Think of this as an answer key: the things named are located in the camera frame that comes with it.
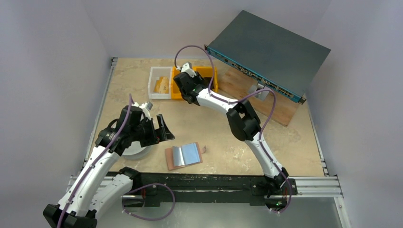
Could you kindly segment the brown leather card holder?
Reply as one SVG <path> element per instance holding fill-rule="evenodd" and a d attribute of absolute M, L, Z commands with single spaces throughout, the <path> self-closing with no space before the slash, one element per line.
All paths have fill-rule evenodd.
<path fill-rule="evenodd" d="M 165 149 L 165 158 L 169 171 L 192 166 L 203 162 L 202 154 L 206 152 L 206 146 L 200 147 L 197 142 L 173 146 Z"/>

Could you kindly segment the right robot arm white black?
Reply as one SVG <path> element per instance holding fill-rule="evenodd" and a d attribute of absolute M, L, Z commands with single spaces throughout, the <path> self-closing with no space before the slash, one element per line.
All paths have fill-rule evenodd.
<path fill-rule="evenodd" d="M 234 137 L 248 145 L 261 165 L 270 192 L 279 193 L 285 185 L 292 187 L 286 169 L 275 158 L 264 139 L 260 119 L 248 99 L 235 100 L 215 93 L 209 90 L 199 75 L 191 77 L 181 72 L 173 79 L 182 98 L 188 103 L 226 115 Z"/>

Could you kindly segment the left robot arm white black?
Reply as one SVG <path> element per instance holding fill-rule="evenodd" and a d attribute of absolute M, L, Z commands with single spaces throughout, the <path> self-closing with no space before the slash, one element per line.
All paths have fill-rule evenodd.
<path fill-rule="evenodd" d="M 43 216 L 52 228 L 95 228 L 106 209 L 123 195 L 143 194 L 147 188 L 160 186 L 147 183 L 142 173 L 128 167 L 122 168 L 112 181 L 99 190 L 110 168 L 133 142 L 148 147 L 175 139 L 157 115 L 158 128 L 154 127 L 145 108 L 129 104 L 119 118 L 112 120 L 95 141 L 93 152 L 76 181 L 57 204 L 48 204 Z"/>

